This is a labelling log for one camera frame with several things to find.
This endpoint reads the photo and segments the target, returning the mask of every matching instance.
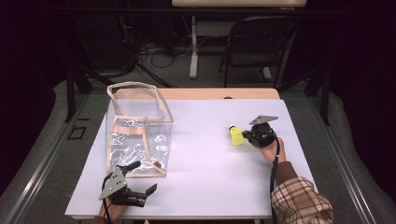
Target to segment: plaid sleeve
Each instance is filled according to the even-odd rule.
[[[282,183],[271,194],[272,205],[283,223],[332,223],[332,205],[304,177]]]

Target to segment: dark background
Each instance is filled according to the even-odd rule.
[[[87,4],[75,1],[75,4]],[[171,1],[136,1],[137,6],[161,4],[170,7]],[[352,23],[345,29],[345,20],[303,19],[291,49],[284,80],[290,81],[321,66],[332,52],[337,36],[345,37],[345,45],[337,49],[331,67],[331,90],[344,102],[351,126],[355,148],[373,175],[376,183],[396,201],[396,174],[392,164],[396,159],[393,145],[396,78],[394,51],[396,50],[396,19],[394,4],[381,1],[319,1],[308,0],[310,9],[343,9],[354,6]],[[86,17],[74,21],[84,31]],[[166,34],[163,43],[172,44],[172,34],[167,31],[173,24],[177,33],[177,20],[166,18],[157,23],[155,17],[142,27],[158,26],[146,32],[153,39]],[[61,37],[52,31],[61,32]],[[67,21],[49,17],[33,1],[3,1],[0,6],[0,68],[2,71],[1,106],[1,186],[0,193],[18,171],[29,153],[54,105],[52,88],[66,78],[70,58],[79,58],[87,65],[123,69],[131,65],[128,49],[121,44],[120,27],[113,19],[100,26],[89,26],[95,35],[76,36]],[[96,46],[95,58],[87,54],[79,38],[90,39]]]

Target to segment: black chair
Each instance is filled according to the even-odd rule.
[[[225,64],[224,88],[231,67],[276,67],[274,88],[288,41],[294,35],[296,20],[286,17],[248,17],[231,29],[221,67]]]

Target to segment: gray floor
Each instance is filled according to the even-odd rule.
[[[171,61],[163,55],[154,57],[154,62]],[[154,67],[150,58],[144,65],[178,87],[221,88],[223,73],[217,72],[220,59],[221,55],[213,52],[205,54],[202,50],[196,79],[189,78],[189,56],[176,57],[166,68]],[[230,76],[233,81],[240,78],[262,79],[257,70],[244,70],[243,73],[233,71]],[[112,80],[141,81],[161,87],[138,69]],[[92,94],[77,92],[78,112],[69,124],[64,124],[67,112],[65,83],[54,88],[57,102],[49,121],[25,163],[0,198],[0,220],[3,223],[78,223],[71,217],[66,217],[64,211],[106,112],[106,86],[94,79],[91,79],[91,83]],[[271,86],[271,83],[230,85],[254,88]],[[290,111],[318,190],[332,202],[334,222],[396,223],[394,202],[376,185],[354,150],[342,102],[331,95],[331,126],[326,127],[318,117],[317,98],[304,97],[303,88],[304,83],[293,90],[282,92],[280,96]],[[74,139],[74,127],[85,127],[83,139]]]

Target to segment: white table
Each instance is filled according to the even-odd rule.
[[[173,0],[174,7],[305,7],[306,0]],[[191,53],[191,67],[190,78],[197,78],[198,66],[198,50],[197,50],[197,36],[198,35],[227,35],[233,22],[218,21],[218,22],[202,22],[198,24],[195,16],[192,16],[191,21],[191,38],[192,38],[192,53]]]
[[[165,91],[172,93],[164,97],[175,119],[167,177],[128,178],[128,188],[132,191],[144,192],[156,183],[158,188],[148,197],[144,208],[128,207],[120,218],[269,218],[272,165],[248,142],[234,147],[228,131],[231,124],[249,130],[248,123],[258,115],[279,117],[270,125],[283,138],[288,159],[297,174],[314,182],[288,109],[282,100],[276,99],[274,90],[251,89],[252,98],[256,99],[232,100],[210,98],[219,95],[247,98],[250,89]],[[189,98],[183,92],[200,92],[200,95],[190,97],[193,100],[169,100],[178,95],[181,99]],[[272,99],[257,99],[266,96]],[[65,211],[67,216],[93,218],[99,212],[98,196],[106,176],[105,137],[104,120]]]

